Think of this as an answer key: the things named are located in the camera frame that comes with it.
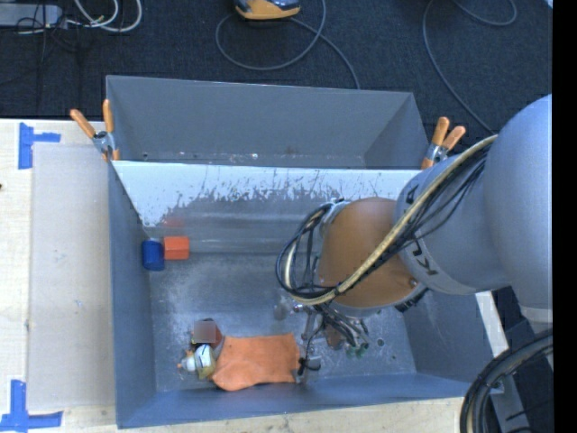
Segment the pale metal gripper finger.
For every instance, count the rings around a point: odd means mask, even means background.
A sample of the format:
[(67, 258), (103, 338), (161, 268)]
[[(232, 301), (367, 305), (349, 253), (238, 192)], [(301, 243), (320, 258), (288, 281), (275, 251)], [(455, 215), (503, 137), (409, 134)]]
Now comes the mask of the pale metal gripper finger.
[(307, 384), (314, 380), (321, 369), (322, 358), (320, 355), (304, 355), (298, 360), (298, 368), (295, 372), (297, 384)]
[(285, 320), (289, 316), (299, 313), (299, 304), (290, 296), (280, 294), (273, 308), (273, 317), (275, 320)]

